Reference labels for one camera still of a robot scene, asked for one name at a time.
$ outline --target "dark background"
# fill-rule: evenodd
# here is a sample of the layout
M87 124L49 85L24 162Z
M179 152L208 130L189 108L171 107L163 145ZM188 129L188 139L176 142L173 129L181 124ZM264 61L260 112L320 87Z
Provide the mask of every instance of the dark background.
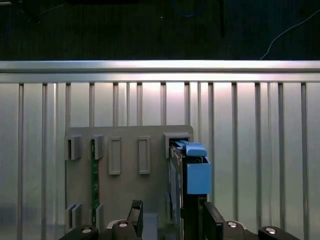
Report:
M64 0L25 0L36 14ZM192 13L201 0L176 0ZM320 0L225 0L221 36L218 0L182 17L171 0L70 5L34 24L0 7L0 60L258 60L284 30L320 9ZM277 40L266 60L319 60L320 13Z

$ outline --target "blue plastic part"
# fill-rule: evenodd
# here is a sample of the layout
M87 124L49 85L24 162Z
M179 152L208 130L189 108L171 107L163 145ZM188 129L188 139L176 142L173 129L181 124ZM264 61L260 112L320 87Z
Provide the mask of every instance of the blue plastic part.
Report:
M201 145L199 142L178 140L175 143L179 146L178 149L185 148L188 157L206 157L208 155L205 146Z
M210 194L211 164L208 163L188 163L186 165L187 194L200 195Z
M185 145L185 151L188 157L206 157L208 155L205 146L200 143L191 142Z

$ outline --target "blue cable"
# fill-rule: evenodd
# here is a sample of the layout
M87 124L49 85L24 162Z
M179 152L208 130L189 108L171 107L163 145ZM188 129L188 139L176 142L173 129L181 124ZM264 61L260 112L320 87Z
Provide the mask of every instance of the blue cable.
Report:
M185 18L191 18L194 17L196 15L198 15L205 7L206 7L206 0L202 0L202 3L200 5L200 7L192 14L184 14L176 5L176 0L171 0L172 6L174 8L174 10L176 11L177 14L179 14L182 17Z

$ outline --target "gray plastic board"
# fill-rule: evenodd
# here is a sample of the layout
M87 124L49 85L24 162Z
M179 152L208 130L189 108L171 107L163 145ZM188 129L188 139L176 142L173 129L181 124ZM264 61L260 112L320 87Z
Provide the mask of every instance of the gray plastic board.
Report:
M173 133L173 137L175 133L181 134L193 140L189 125L68 128L66 207L81 204L82 224L91 224L90 140L102 139L102 146L96 150L102 151L98 153L102 157L98 160L99 201L104 206L104 225L126 219L132 201L142 200L144 213L157 214L158 226L164 226L169 182L165 133ZM80 146L71 144L73 136L80 137ZM81 151L78 159L68 157L71 146Z

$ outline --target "screw head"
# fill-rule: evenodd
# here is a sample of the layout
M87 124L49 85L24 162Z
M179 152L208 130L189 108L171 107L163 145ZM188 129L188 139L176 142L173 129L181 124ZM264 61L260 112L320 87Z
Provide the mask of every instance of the screw head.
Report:
M274 230L273 228L270 228L270 227L266 228L265 231L269 234L276 234L276 230Z
M92 230L90 229L90 228L85 228L85 229L83 229L82 230L82 233L83 234L88 234L88 233L90 233Z
M230 228L236 228L238 226L235 222L232 221L228 222L227 224Z

